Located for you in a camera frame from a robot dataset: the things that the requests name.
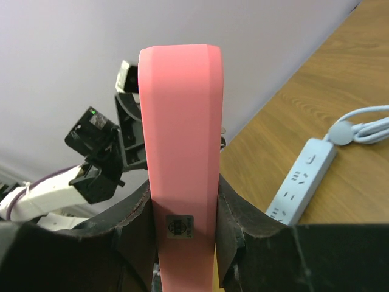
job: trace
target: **power outlet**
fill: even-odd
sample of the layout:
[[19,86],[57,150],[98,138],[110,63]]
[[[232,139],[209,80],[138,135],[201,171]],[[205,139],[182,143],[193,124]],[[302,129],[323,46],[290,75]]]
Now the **power outlet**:
[[286,225],[297,224],[335,155],[334,144],[308,140],[266,214]]

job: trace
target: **white wall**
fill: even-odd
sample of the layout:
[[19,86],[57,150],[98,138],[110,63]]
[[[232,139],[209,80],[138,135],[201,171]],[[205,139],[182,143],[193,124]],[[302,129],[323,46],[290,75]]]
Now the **white wall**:
[[[0,165],[38,179],[80,163],[63,142],[71,126],[89,105],[116,122],[121,60],[160,44],[221,46],[230,140],[358,2],[2,0]],[[145,179],[127,174],[120,196]]]

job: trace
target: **pink rectangular object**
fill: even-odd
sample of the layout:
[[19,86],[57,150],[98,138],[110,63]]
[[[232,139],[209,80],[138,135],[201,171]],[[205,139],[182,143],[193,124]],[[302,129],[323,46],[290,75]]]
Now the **pink rectangular object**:
[[164,292],[211,292],[222,121],[220,48],[141,51],[143,132]]

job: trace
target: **purple cable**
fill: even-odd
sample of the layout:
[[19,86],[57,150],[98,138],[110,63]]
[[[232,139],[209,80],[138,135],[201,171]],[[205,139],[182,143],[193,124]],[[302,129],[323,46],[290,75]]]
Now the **purple cable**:
[[[70,167],[66,167],[65,169],[61,169],[61,170],[57,170],[56,172],[53,172],[47,176],[45,176],[44,178],[41,178],[39,180],[37,180],[36,182],[33,182],[31,185],[29,185],[29,191],[32,190],[34,187],[36,187],[38,184],[40,183],[43,183],[45,180],[49,179],[49,178],[53,178],[54,176],[56,175],[60,175],[64,172],[67,172],[68,170],[76,167],[77,165],[73,165],[73,166],[70,166]],[[20,191],[19,194],[17,194],[11,201],[11,203],[9,204],[8,208],[7,208],[7,213],[5,214],[5,219],[7,221],[11,221],[11,212],[12,212],[12,209],[14,208],[14,206],[16,205],[16,203],[18,202],[18,200],[24,196],[26,194],[26,190],[27,188],[23,189],[22,191]]]

